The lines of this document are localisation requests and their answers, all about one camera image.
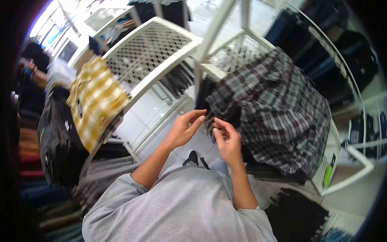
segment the forearm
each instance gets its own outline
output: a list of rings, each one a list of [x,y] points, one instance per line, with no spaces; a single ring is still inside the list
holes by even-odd
[[[242,161],[233,166],[233,196],[236,210],[255,209],[258,206]]]
[[[164,140],[148,159],[132,173],[133,180],[150,189],[172,151],[173,147],[171,147],[170,142]]]

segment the gray shirt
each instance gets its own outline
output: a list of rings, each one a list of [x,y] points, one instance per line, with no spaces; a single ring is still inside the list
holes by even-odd
[[[83,238],[276,242],[263,210],[235,210],[230,185],[230,179],[190,165],[163,174],[150,190],[124,174],[84,217]]]

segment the black shoe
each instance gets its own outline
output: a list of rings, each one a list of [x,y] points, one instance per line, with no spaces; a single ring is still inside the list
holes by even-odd
[[[197,160],[197,153],[194,150],[191,150],[190,154],[188,155],[188,159],[186,159],[184,163],[187,164],[190,161],[193,161],[196,165],[199,165],[199,162]]]

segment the white shelving unit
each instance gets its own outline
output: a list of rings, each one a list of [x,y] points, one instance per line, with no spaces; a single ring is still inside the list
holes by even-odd
[[[154,17],[137,27],[111,48],[103,56],[107,66],[118,77],[117,81],[128,82],[134,86],[130,91],[130,102],[125,107],[124,113],[128,112],[157,81],[191,55],[201,42],[202,38],[193,35],[186,29],[160,17]],[[145,135],[135,149],[131,149],[127,142],[119,140],[138,163],[141,161],[135,155],[135,151],[186,98],[188,96],[183,95],[182,98],[176,100],[171,110]],[[101,145],[102,143],[99,143],[90,153],[83,165],[80,180],[86,174]]]
[[[131,18],[136,23],[136,26],[141,25],[141,20],[135,6],[100,6],[100,8],[88,18],[76,20],[74,25],[82,33],[82,36],[79,38],[82,41],[78,44],[78,49],[68,62],[68,66],[73,67],[88,50],[89,36],[93,37],[105,51],[108,51],[110,48],[103,43],[101,35],[109,27],[115,26],[117,24],[117,20],[127,14],[130,14]]]
[[[214,80],[221,80],[225,78],[228,73],[231,73],[235,69],[250,63],[252,59],[255,59],[256,57],[275,49],[275,46],[273,46],[263,37],[255,34],[250,29],[250,0],[242,0],[241,29],[232,35],[231,38],[225,40],[222,44],[213,47],[212,50],[210,50],[220,28],[224,24],[235,3],[236,0],[225,0],[223,2],[219,11],[214,17],[214,20],[208,28],[208,31],[205,35],[206,38],[204,38],[203,43],[198,47],[195,63],[195,87],[200,86],[203,78],[203,72],[206,72]],[[347,63],[338,52],[337,48],[322,32],[322,30],[314,22],[312,22],[311,19],[309,19],[303,12],[293,7],[291,4],[287,4],[311,22],[311,26],[313,27],[310,27],[309,31],[319,40],[321,45],[328,51],[328,53],[334,56],[334,61],[341,68],[341,73],[343,76],[347,77],[348,84],[353,91],[353,95],[359,109],[363,109],[363,100],[361,99],[359,89]],[[224,59],[226,59],[227,63],[232,64],[223,64],[222,60]],[[358,160],[364,166],[364,168],[351,177],[337,184],[330,185],[332,176],[337,167],[336,159],[339,158],[340,150],[342,148],[345,149],[356,160]],[[369,174],[373,168],[374,165],[368,158],[356,150],[352,145],[349,145],[347,142],[343,142],[341,140],[334,122],[331,121],[324,157],[316,174],[311,179],[311,183],[319,195],[325,196],[360,180]]]

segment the gray plaid shirt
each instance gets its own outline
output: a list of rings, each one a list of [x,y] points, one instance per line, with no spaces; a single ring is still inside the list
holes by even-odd
[[[211,112],[240,127],[255,160],[283,175],[312,177],[330,127],[328,101],[280,48],[233,72],[206,98]]]

